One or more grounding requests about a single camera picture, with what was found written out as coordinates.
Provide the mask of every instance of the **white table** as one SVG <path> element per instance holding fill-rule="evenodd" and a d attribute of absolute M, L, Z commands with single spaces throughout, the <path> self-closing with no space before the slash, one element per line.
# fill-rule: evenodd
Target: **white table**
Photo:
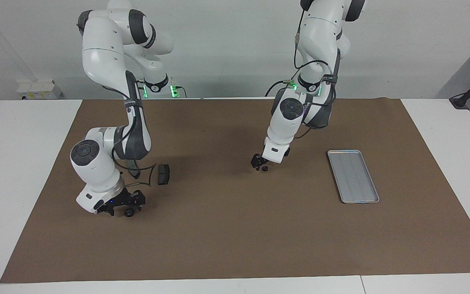
<path fill-rule="evenodd" d="M 0 101 L 0 278 L 80 100 Z M 470 113 L 447 100 L 403 100 L 470 217 Z M 0 285 L 0 293 L 470 293 L 470 274 Z"/>

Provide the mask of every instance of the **silver rectangular tray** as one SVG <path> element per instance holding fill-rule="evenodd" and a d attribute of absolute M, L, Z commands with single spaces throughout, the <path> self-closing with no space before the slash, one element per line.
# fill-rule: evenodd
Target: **silver rectangular tray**
<path fill-rule="evenodd" d="M 359 150 L 328 151 L 340 198 L 344 203 L 377 203 L 377 190 Z"/>

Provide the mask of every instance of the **black wheel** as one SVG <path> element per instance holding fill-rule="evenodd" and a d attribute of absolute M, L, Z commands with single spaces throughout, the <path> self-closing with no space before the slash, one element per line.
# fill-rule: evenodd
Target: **black wheel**
<path fill-rule="evenodd" d="M 134 216 L 134 210 L 131 209 L 131 208 L 128 208 L 124 211 L 124 215 L 127 217 L 127 218 L 131 218 L 132 216 Z"/>

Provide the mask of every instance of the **brown table mat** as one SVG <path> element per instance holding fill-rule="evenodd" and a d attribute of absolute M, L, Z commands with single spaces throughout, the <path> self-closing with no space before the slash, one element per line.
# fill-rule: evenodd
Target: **brown table mat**
<path fill-rule="evenodd" d="M 250 159 L 271 100 L 144 104 L 140 166 L 170 164 L 168 186 L 136 187 L 147 205 L 132 218 L 82 210 L 71 147 L 126 123 L 122 101 L 82 102 L 0 282 L 470 272 L 470 220 L 399 100 L 337 100 L 330 126 L 267 173 Z M 341 203 L 330 149 L 362 151 L 379 203 Z"/>

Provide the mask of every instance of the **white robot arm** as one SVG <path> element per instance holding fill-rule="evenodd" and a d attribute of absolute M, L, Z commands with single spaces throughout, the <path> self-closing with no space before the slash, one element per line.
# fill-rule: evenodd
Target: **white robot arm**
<path fill-rule="evenodd" d="M 137 81 L 126 69 L 124 57 L 133 58 L 141 66 L 145 81 L 159 85 L 160 91 L 168 84 L 168 75 L 153 54 L 170 53 L 173 42 L 166 34 L 158 34 L 128 0 L 111 0 L 107 9 L 83 12 L 78 27 L 82 34 L 84 71 L 94 82 L 123 96 L 129 124 L 93 128 L 73 147 L 72 166 L 86 182 L 76 201 L 95 214 L 113 215 L 113 208 L 118 205 L 140 209 L 144 196 L 139 191 L 128 193 L 113 159 L 135 162 L 151 149 Z"/>
<path fill-rule="evenodd" d="M 268 161 L 281 163 L 300 125 L 321 129 L 328 125 L 341 58 L 349 52 L 349 39 L 341 21 L 354 22 L 367 0 L 301 0 L 308 15 L 300 26 L 297 49 L 303 65 L 297 67 L 296 91 L 282 89 L 272 107 L 262 155 L 251 164 L 259 168 Z"/>

